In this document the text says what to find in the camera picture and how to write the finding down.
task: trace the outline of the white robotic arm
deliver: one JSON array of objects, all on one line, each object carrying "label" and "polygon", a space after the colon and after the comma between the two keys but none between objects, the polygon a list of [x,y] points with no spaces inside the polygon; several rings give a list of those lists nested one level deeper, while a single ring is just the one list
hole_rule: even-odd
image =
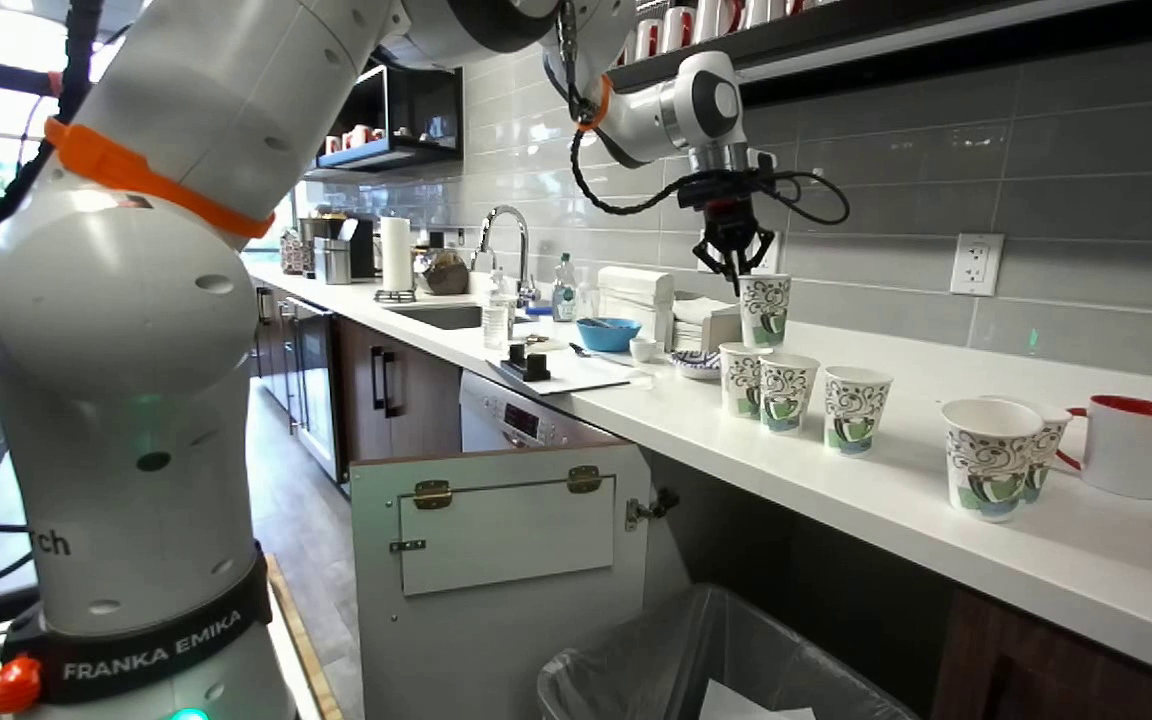
[{"label": "white robotic arm", "polygon": [[586,129],[629,162],[698,150],[682,198],[710,204],[715,170],[746,169],[733,63],[618,95],[599,74],[629,28],[629,0],[148,2],[0,223],[0,419],[42,576],[0,654],[5,715],[292,715],[261,633],[255,305],[231,248],[263,232],[383,36],[437,63],[544,39]]}]

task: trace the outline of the drawer handle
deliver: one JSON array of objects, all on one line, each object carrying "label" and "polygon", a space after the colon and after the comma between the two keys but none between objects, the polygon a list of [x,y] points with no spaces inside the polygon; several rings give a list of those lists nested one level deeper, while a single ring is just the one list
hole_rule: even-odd
[{"label": "drawer handle", "polygon": [[382,380],[382,368],[383,365],[383,346],[374,346],[374,411],[383,411],[388,401],[383,401],[383,380]]},{"label": "drawer handle", "polygon": [[394,368],[394,352],[382,352],[382,386],[383,386],[383,416],[406,416],[406,408],[400,405],[394,405],[394,397],[388,397],[388,368]]}]

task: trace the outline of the electrical outlet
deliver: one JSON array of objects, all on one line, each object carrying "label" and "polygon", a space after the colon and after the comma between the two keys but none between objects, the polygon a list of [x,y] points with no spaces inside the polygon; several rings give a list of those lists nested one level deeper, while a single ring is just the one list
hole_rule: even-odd
[{"label": "electrical outlet", "polygon": [[993,294],[999,286],[1003,237],[999,232],[959,232],[954,253],[949,293]]}]

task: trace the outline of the faucet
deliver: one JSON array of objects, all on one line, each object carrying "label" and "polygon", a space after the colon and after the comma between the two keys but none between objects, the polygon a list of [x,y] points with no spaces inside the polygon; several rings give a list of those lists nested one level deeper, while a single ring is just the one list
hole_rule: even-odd
[{"label": "faucet", "polygon": [[520,209],[512,204],[497,204],[484,218],[484,232],[480,232],[480,253],[487,253],[487,239],[491,239],[491,229],[497,229],[497,216],[512,216],[520,223],[520,279],[516,279],[516,301],[527,305],[538,294],[538,286],[527,285],[527,218]]}]

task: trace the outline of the floor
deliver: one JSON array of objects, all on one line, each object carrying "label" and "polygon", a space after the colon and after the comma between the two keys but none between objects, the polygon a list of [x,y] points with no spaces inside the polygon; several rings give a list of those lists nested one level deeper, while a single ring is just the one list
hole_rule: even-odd
[{"label": "floor", "polygon": [[[344,720],[361,720],[363,681],[349,498],[289,436],[280,408],[263,390],[254,390],[250,405],[250,481],[255,540],[289,581]],[[22,519],[22,495],[10,467],[0,467],[0,519]],[[22,551],[24,535],[0,535],[0,567]],[[28,567],[0,581],[0,592],[24,582],[32,582]]]}]

